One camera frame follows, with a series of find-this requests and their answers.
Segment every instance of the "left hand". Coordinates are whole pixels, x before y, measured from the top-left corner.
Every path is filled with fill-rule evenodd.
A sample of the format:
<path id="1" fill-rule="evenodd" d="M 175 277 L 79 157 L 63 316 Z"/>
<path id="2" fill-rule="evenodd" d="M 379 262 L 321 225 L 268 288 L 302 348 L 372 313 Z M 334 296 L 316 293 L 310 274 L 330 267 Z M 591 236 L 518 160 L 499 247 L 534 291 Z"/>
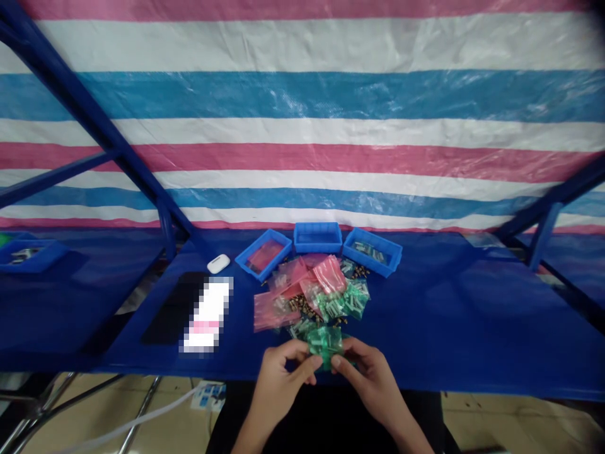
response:
<path id="1" fill-rule="evenodd" d="M 249 415 L 263 421 L 267 430 L 272 431 L 290 411 L 303 383 L 317 384 L 314 372 L 323 361 L 317 355 L 307 358 L 308 354 L 308 344 L 297 339 L 265 351 Z M 292 373 L 285 369 L 288 359 L 300 363 Z"/>

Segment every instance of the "blue stripe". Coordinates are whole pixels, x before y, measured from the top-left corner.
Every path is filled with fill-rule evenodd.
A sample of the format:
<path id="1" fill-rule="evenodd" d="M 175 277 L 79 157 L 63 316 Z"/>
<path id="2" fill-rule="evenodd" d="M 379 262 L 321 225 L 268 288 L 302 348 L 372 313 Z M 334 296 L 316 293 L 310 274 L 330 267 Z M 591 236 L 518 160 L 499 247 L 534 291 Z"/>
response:
<path id="1" fill-rule="evenodd" d="M 114 119 L 348 118 L 605 122 L 605 71 L 81 73 Z M 32 74 L 0 76 L 0 117 L 71 120 Z"/>
<path id="2" fill-rule="evenodd" d="M 460 219 L 471 214 L 505 216 L 514 214 L 537 200 L 516 197 L 494 202 L 470 201 L 445 197 L 387 194 L 367 191 L 329 189 L 168 189 L 181 207 L 338 209 L 410 218 Z M 565 212 L 605 217 L 605 194 L 591 193 L 570 205 Z M 138 191 L 116 188 L 79 189 L 55 186 L 35 194 L 20 205 L 125 206 L 155 209 Z"/>

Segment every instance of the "striped tarp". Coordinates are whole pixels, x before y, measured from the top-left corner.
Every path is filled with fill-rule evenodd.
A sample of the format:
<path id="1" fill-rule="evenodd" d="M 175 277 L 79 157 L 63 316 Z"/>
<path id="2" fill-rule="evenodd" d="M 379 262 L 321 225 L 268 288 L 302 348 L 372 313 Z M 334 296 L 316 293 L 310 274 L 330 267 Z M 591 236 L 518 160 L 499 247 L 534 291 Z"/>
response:
<path id="1" fill-rule="evenodd" d="M 485 230 L 605 144 L 605 47 L 571 0 L 27 0 L 194 224 Z M 0 186 L 99 152 L 0 45 Z M 112 163 L 0 226 L 157 226 Z M 605 188 L 559 231 L 605 233 Z"/>

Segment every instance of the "blue tabletop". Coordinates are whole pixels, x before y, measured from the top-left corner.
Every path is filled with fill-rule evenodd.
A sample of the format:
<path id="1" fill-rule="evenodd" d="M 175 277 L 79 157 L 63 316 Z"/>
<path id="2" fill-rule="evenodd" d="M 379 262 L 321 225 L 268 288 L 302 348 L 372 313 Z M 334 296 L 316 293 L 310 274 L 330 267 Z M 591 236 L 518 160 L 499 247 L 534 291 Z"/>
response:
<path id="1" fill-rule="evenodd" d="M 181 274 L 219 253 L 233 259 L 261 233 L 204 231 L 203 256 L 187 243 L 98 370 L 254 380 L 264 349 L 287 335 L 253 333 L 253 295 L 264 288 L 233 262 L 221 273 L 234 277 L 234 294 L 214 354 L 183 357 L 139 339 Z M 401 387 L 605 399 L 604 337 L 508 250 L 457 233 L 382 235 L 403 246 L 401 264 L 387 279 L 369 276 L 364 318 L 343 331 L 380 348 Z"/>
<path id="2" fill-rule="evenodd" d="M 0 273 L 0 368 L 64 370 L 163 251 L 159 229 L 45 230 L 70 252 L 39 274 Z"/>
<path id="3" fill-rule="evenodd" d="M 531 237 L 519 238 L 528 245 Z M 604 235 L 554 234 L 548 240 L 543 260 L 605 308 Z"/>

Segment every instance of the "hand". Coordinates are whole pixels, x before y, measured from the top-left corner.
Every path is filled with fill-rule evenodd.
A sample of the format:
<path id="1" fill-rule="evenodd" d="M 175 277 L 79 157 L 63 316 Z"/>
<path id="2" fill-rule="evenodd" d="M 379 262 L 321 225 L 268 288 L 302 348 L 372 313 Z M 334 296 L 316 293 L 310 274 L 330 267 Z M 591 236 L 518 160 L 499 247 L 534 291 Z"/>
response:
<path id="1" fill-rule="evenodd" d="M 359 371 L 346 359 L 334 355 L 332 373 L 341 373 L 355 388 L 370 414 L 392 435 L 413 417 L 405 404 L 386 358 L 380 350 L 359 339 L 342 341 L 345 356 L 355 361 Z"/>
<path id="2" fill-rule="evenodd" d="M 303 383 L 317 384 L 314 372 L 323 361 L 321 356 L 307 358 L 308 354 L 308 344 L 297 339 L 265 351 L 249 415 L 263 421 L 270 431 L 290 411 Z M 300 363 L 292 373 L 285 369 L 288 359 Z"/>

